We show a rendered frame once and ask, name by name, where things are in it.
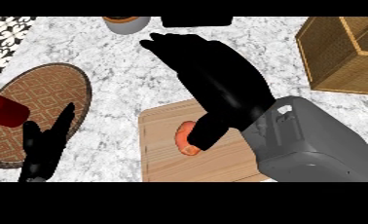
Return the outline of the pale wooden cutting board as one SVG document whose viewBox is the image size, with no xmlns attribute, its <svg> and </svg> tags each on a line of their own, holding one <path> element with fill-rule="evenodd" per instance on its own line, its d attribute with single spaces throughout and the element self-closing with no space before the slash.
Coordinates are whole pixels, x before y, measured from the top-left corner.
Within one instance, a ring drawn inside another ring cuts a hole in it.
<svg viewBox="0 0 368 224">
<path fill-rule="evenodd" d="M 214 146 L 195 156 L 180 153 L 174 143 L 177 127 L 205 111 L 190 99 L 146 109 L 138 115 L 140 167 L 144 182 L 263 181 L 255 157 L 237 130 L 229 129 Z"/>
</svg>

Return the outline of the dark red cup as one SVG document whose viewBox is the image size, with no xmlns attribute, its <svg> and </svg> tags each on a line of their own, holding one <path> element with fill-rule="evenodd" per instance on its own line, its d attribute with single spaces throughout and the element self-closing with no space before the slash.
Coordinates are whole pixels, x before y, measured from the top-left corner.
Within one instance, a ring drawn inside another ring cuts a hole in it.
<svg viewBox="0 0 368 224">
<path fill-rule="evenodd" d="M 0 126 L 14 128 L 28 118 L 28 108 L 0 95 Z"/>
</svg>

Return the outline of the brown patterned round placemat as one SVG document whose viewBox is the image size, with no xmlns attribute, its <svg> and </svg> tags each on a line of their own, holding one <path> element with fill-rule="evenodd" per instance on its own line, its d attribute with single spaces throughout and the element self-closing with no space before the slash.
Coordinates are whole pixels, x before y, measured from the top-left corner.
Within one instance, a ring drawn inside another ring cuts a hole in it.
<svg viewBox="0 0 368 224">
<path fill-rule="evenodd" d="M 78 67 L 48 63 L 23 72 L 0 89 L 0 95 L 29 109 L 28 119 L 48 130 L 66 105 L 75 105 L 75 117 L 66 139 L 82 123 L 91 101 L 88 78 Z M 19 168 L 25 160 L 23 130 L 0 126 L 0 168 Z"/>
</svg>

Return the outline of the brown wicker basket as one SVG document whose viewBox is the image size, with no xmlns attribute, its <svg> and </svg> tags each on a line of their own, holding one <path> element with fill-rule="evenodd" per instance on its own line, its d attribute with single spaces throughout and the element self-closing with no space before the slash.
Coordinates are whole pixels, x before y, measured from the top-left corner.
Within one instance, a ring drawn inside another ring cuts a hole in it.
<svg viewBox="0 0 368 224">
<path fill-rule="evenodd" d="M 310 89 L 368 94 L 368 17 L 308 17 L 295 44 Z"/>
</svg>

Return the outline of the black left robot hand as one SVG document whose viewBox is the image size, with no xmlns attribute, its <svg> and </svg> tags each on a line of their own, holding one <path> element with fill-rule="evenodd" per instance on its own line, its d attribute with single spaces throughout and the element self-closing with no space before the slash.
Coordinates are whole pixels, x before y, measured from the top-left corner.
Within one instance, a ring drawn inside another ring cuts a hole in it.
<svg viewBox="0 0 368 224">
<path fill-rule="evenodd" d="M 44 182 L 54 173 L 66 147 L 66 136 L 75 117 L 75 105 L 65 107 L 51 128 L 39 130 L 34 121 L 23 123 L 23 161 L 20 182 Z"/>
</svg>

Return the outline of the black appliance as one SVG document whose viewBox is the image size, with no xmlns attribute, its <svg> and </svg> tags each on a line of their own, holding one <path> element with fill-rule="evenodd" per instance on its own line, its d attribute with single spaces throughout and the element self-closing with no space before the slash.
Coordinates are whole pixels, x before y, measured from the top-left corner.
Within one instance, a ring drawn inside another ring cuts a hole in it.
<svg viewBox="0 0 368 224">
<path fill-rule="evenodd" d="M 232 20 L 232 17 L 161 17 L 165 27 L 227 26 L 232 24 Z"/>
</svg>

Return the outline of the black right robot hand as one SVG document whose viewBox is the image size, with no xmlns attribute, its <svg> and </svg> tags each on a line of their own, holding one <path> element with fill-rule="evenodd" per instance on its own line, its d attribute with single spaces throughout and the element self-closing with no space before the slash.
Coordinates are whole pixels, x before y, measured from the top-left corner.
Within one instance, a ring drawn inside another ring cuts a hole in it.
<svg viewBox="0 0 368 224">
<path fill-rule="evenodd" d="M 187 143 L 205 151 L 229 128 L 243 131 L 276 102 L 266 80 L 240 54 L 220 41 L 195 34 L 150 33 L 140 46 L 177 72 L 205 115 Z"/>
</svg>

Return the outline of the grey pot with brown rim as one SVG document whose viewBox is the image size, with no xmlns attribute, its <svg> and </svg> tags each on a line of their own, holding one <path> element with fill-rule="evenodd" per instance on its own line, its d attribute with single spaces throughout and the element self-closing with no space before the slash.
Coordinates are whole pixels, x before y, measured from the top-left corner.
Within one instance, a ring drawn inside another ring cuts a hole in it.
<svg viewBox="0 0 368 224">
<path fill-rule="evenodd" d="M 150 17 L 121 17 L 119 19 L 103 17 L 103 20 L 113 33 L 128 35 L 143 29 L 149 23 Z"/>
</svg>

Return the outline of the black and white patterned tile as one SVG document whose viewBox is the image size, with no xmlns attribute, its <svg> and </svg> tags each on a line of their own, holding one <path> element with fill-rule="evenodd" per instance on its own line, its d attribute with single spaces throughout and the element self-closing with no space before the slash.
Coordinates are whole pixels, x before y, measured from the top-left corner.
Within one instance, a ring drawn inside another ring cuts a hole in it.
<svg viewBox="0 0 368 224">
<path fill-rule="evenodd" d="M 0 72 L 34 24 L 35 17 L 0 17 Z"/>
</svg>

